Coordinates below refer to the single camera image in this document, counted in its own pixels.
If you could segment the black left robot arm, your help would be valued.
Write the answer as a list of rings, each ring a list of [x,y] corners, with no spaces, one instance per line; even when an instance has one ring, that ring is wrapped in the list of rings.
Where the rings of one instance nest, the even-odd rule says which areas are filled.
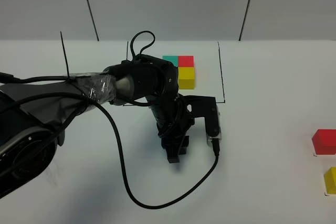
[[[171,62],[138,54],[103,72],[28,79],[1,74],[1,196],[40,175],[65,140],[72,120],[104,103],[150,108],[167,159],[188,146],[194,118],[179,94]]]

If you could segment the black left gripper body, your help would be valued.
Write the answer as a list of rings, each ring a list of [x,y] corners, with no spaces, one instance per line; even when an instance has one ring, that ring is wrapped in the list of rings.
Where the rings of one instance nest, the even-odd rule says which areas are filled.
[[[187,131],[195,124],[191,112],[187,109],[186,99],[177,93],[172,98],[165,98],[162,103],[150,107],[162,147],[180,145],[188,147]]]

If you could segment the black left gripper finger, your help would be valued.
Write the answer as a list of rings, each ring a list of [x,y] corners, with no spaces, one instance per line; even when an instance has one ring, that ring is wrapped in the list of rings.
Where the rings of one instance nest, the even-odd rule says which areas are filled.
[[[189,145],[189,136],[166,137],[162,139],[162,147],[166,151],[169,163],[179,163],[180,155],[185,155]]]

